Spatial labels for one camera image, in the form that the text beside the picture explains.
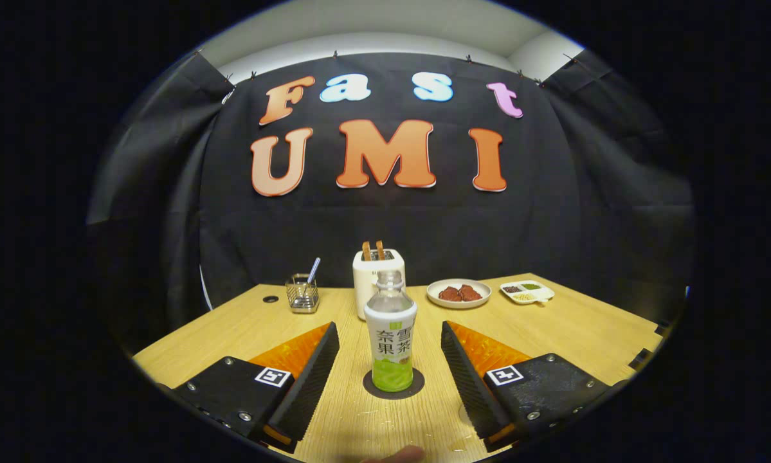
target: wooden table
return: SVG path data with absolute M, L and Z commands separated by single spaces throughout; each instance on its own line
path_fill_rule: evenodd
M 541 281 L 556 295 L 544 305 L 517 305 L 499 290 L 500 284 L 524 279 Z M 656 323 L 532 273 L 483 282 L 491 287 L 491 299 L 465 311 L 438 307 L 424 286 L 408 288 L 419 306 L 414 367 L 426 378 L 426 386 L 402 401 L 378 399 L 362 386 L 362 377 L 371 369 L 370 342 L 365 322 L 356 316 L 352 288 L 320 288 L 317 313 L 294 314 L 285 287 L 261 284 L 168 334 L 134 360 L 154 381 L 174 388 L 225 355 L 248 360 L 335 322 L 340 349 L 294 458 L 358 463 L 414 444 L 426 449 L 426 461 L 470 463 L 497 452 L 485 451 L 471 425 L 460 418 L 462 401 L 439 346 L 444 320 L 532 357 L 555 352 L 608 385 L 632 376 L 629 362 L 643 348 L 655 350 L 661 340 Z M 262 301 L 271 295 L 279 301 Z

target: white plate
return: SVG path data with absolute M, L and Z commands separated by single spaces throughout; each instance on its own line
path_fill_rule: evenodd
M 445 288 L 450 286 L 456 290 L 459 290 L 459 288 L 464 284 L 471 285 L 471 287 L 474 288 L 474 291 L 482 296 L 482 299 L 467 302 L 454 302 L 444 301 L 439 298 L 439 293 L 441 293 Z M 441 305 L 442 307 L 447 307 L 450 309 L 471 309 L 474 307 L 479 307 L 479 305 L 485 304 L 488 301 L 488 298 L 491 297 L 491 287 L 489 287 L 487 284 L 483 284 L 483 282 L 476 280 L 467 280 L 465 278 L 449 278 L 447 280 L 432 282 L 432 284 L 428 285 L 426 288 L 426 293 L 428 293 L 428 298 L 436 305 Z
M 529 289 L 525 291 L 520 291 L 519 293 L 509 293 L 505 290 L 506 287 L 509 286 L 517 286 L 521 287 L 523 284 L 536 284 L 539 288 L 538 289 Z M 542 284 L 541 282 L 534 281 L 534 280 L 523 280 L 523 281 L 515 281 L 515 282 L 504 282 L 503 284 L 500 284 L 500 291 L 505 294 L 505 296 L 508 296 L 508 299 L 511 299 L 512 302 L 516 302 L 517 304 L 533 304 L 534 302 L 539 302 L 540 299 L 551 299 L 554 296 L 554 291 L 551 290 L 546 285 Z M 527 292 L 528 294 L 534 296 L 534 298 L 531 301 L 518 301 L 517 299 L 514 299 L 514 294 L 522 294 L 523 292 Z

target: ceiling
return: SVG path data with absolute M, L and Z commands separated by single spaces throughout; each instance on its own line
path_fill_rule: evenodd
M 279 44 L 352 32 L 396 32 L 467 44 L 508 57 L 546 26 L 485 0 L 292 0 L 204 43 L 214 67 Z

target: plastic bottle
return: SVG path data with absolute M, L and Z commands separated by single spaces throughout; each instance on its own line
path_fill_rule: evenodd
M 414 382 L 411 349 L 417 303 L 403 290 L 399 270 L 377 272 L 376 285 L 379 292 L 365 304 L 374 358 L 371 379 L 377 389 L 400 392 Z

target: toaster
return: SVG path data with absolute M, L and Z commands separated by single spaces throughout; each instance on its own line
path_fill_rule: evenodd
M 371 250 L 371 260 L 362 260 L 362 251 L 354 256 L 354 296 L 356 297 L 356 316 L 365 320 L 365 303 L 377 293 L 377 272 L 382 270 L 399 270 L 405 279 L 405 261 L 396 250 L 385 249 L 385 259 L 380 260 L 377 250 Z

